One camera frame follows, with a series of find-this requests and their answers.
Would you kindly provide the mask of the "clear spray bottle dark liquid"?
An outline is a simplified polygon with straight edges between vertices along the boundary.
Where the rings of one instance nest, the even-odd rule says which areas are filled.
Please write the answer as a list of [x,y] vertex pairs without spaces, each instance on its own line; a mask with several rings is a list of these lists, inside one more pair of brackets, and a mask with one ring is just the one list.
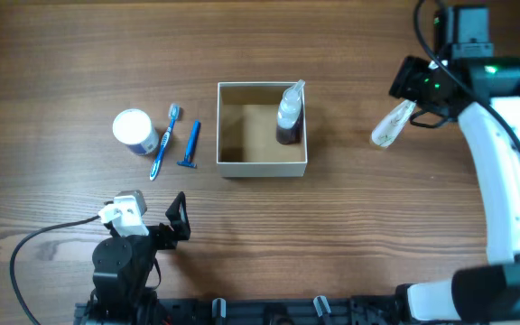
[[300,79],[283,93],[277,113],[276,140],[280,144],[300,142],[302,92],[305,81]]

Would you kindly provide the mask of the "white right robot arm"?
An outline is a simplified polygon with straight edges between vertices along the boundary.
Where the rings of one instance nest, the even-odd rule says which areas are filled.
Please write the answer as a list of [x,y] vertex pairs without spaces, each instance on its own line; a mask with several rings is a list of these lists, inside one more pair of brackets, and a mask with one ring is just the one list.
[[403,319],[520,320],[520,59],[468,58],[442,65],[408,56],[389,93],[459,124],[487,223],[488,264],[461,269],[447,280],[404,286]]

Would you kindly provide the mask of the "white tube with print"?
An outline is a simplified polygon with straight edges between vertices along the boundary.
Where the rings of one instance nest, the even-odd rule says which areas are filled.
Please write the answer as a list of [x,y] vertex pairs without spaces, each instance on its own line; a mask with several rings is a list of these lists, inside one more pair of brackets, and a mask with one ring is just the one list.
[[370,143],[380,148],[387,148],[401,133],[415,107],[416,103],[410,100],[404,100],[397,105],[372,131]]

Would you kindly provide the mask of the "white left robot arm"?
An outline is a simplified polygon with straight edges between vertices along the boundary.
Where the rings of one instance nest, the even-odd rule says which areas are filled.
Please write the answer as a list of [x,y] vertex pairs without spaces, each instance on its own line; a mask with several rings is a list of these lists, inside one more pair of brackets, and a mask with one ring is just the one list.
[[167,224],[147,227],[144,195],[139,190],[118,193],[98,212],[110,231],[92,254],[95,289],[81,324],[171,324],[172,316],[146,285],[152,270],[160,273],[156,253],[190,239],[186,197],[181,191],[166,210]]

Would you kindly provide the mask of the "blue white toothbrush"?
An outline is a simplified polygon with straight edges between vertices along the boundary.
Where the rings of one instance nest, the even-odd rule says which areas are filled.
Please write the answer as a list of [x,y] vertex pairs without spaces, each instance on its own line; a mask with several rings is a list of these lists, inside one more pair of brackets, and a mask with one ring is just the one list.
[[159,171],[160,171],[161,165],[162,165],[162,161],[163,161],[163,157],[164,157],[164,154],[166,151],[166,147],[170,141],[170,138],[172,136],[172,130],[175,126],[176,121],[179,119],[180,113],[181,113],[180,105],[177,103],[172,103],[170,105],[170,109],[169,109],[169,113],[168,113],[168,117],[170,118],[171,122],[169,123],[166,131],[162,135],[160,149],[153,162],[153,166],[152,166],[152,169],[151,169],[150,175],[149,175],[149,179],[151,181],[154,181],[159,174]]

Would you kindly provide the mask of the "white round jar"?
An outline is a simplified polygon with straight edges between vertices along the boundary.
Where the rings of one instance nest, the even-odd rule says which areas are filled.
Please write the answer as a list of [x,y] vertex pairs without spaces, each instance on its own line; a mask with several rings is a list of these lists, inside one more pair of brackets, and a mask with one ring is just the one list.
[[153,153],[160,143],[151,118],[142,110],[130,108],[114,119],[112,131],[115,138],[136,155]]

